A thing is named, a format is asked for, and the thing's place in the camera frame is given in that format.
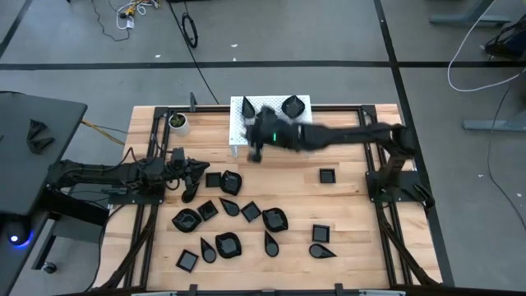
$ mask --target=gray floor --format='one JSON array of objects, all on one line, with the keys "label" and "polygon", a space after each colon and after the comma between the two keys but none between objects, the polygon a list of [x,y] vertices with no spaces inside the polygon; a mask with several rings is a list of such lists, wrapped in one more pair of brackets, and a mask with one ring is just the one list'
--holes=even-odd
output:
[{"label": "gray floor", "polygon": [[[448,61],[468,28],[432,26],[432,13],[457,12],[473,1],[383,0],[400,61]],[[95,0],[110,34],[114,14]],[[21,2],[0,0],[0,39]],[[387,61],[371,1],[213,0],[188,4],[198,25],[199,61],[360,60]],[[178,13],[182,4],[175,6]],[[492,9],[512,19],[526,13],[523,2],[499,1]],[[189,62],[167,7],[136,18],[128,41],[100,34],[88,0],[34,0],[0,63]],[[482,61],[479,44],[498,30],[477,29],[459,56]],[[454,69],[454,83],[474,87],[520,69]],[[389,68],[204,69],[221,103],[231,95],[306,94],[315,103],[398,103]],[[526,232],[487,176],[486,132],[466,132],[464,119],[491,118],[505,86],[464,94],[447,85],[445,69],[402,69],[404,85],[431,179],[455,283],[458,286],[526,291]],[[185,104],[190,91],[200,104],[214,103],[195,69],[0,71],[0,89],[70,99],[89,105],[86,119],[126,129],[134,105]],[[501,118],[524,107],[524,83],[514,88]],[[494,135],[492,169],[523,215],[526,186],[524,135]],[[122,147],[81,127],[66,158],[116,163]],[[95,272],[97,247],[59,239],[50,261],[54,275],[25,269],[13,295],[60,294],[84,289]]]}]

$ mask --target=black square block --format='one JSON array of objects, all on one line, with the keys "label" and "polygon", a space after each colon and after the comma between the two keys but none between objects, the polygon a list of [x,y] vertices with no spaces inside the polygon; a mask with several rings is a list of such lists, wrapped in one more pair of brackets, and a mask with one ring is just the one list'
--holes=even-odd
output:
[{"label": "black square block", "polygon": [[182,250],[181,256],[179,257],[179,260],[175,266],[181,268],[184,271],[191,272],[194,269],[198,259],[199,256],[196,254],[187,250]]},{"label": "black square block", "polygon": [[206,186],[207,187],[219,187],[221,184],[221,173],[206,173]]},{"label": "black square block", "polygon": [[248,222],[252,222],[255,218],[261,215],[260,209],[256,206],[254,201],[251,201],[248,205],[241,209],[241,213],[245,216]]},{"label": "black square block", "polygon": [[204,204],[200,205],[197,208],[197,211],[199,212],[204,221],[207,221],[208,219],[214,217],[218,213],[212,201],[207,201]]},{"label": "black square block", "polygon": [[328,243],[330,241],[330,227],[314,224],[312,226],[312,241]]},{"label": "black square block", "polygon": [[320,169],[320,183],[336,183],[335,169]]}]

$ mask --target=wooden tabletop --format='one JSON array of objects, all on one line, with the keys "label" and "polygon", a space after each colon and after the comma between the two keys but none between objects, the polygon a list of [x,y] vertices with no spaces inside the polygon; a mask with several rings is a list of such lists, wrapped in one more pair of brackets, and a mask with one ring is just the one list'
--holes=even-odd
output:
[{"label": "wooden tabletop", "polygon": [[[145,156],[154,109],[140,106],[133,110],[124,150],[133,146],[137,157]],[[400,123],[395,104],[378,104],[376,110],[380,122]],[[189,204],[181,201],[184,186],[176,192],[167,191],[157,217],[148,290],[188,290],[190,284],[198,284],[199,290],[333,289],[335,283],[342,283],[346,289],[389,287],[376,212],[367,197],[363,145],[331,146],[311,154],[266,147],[262,164],[250,164],[246,161],[246,147],[240,148],[239,158],[231,156],[228,113],[186,115],[190,134],[181,138],[170,133],[168,148],[182,146],[187,157],[210,162],[206,172],[227,169],[240,173],[242,189],[237,197],[232,197],[218,187],[205,187],[203,182]],[[358,117],[352,112],[315,112],[313,121],[333,127],[358,125]],[[161,123],[158,138],[163,126]],[[376,149],[373,151],[379,168]],[[335,169],[337,183],[321,184],[319,168]],[[411,169],[411,164],[407,163],[405,169]],[[289,228],[272,234],[279,244],[279,255],[270,258],[265,253],[261,217],[251,223],[242,215],[230,217],[219,197],[235,201],[240,207],[254,201],[261,210],[281,208],[288,217]],[[195,210],[208,200],[219,211],[215,217],[189,234],[173,226],[171,219],[180,210]],[[408,250],[431,278],[441,281],[424,210],[416,202],[399,202],[397,207]],[[109,278],[129,250],[135,213],[136,206],[128,205],[109,221],[95,286]],[[314,224],[330,226],[330,243],[325,246],[337,257],[320,260],[309,255]],[[201,256],[200,238],[215,247],[215,236],[225,232],[234,232],[240,238],[240,257],[223,259],[218,255],[213,264],[200,259],[192,273],[175,266],[183,249]],[[398,254],[392,245],[391,249],[397,280],[402,283]],[[139,283],[142,251],[137,258],[134,284]]]}]

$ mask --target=blue light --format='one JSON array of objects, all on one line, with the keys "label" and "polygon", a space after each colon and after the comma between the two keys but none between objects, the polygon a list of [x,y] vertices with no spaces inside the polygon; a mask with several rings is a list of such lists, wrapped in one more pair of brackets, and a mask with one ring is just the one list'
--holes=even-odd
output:
[{"label": "blue light", "polygon": [[18,246],[13,246],[13,247],[15,247],[15,248],[17,248],[19,250],[23,250],[23,249],[27,248],[27,246],[30,245],[31,239],[33,239],[33,235],[34,234],[35,233],[33,231],[31,231],[30,232],[30,236],[27,238],[27,240],[24,243],[22,243],[21,245],[18,245]]}]

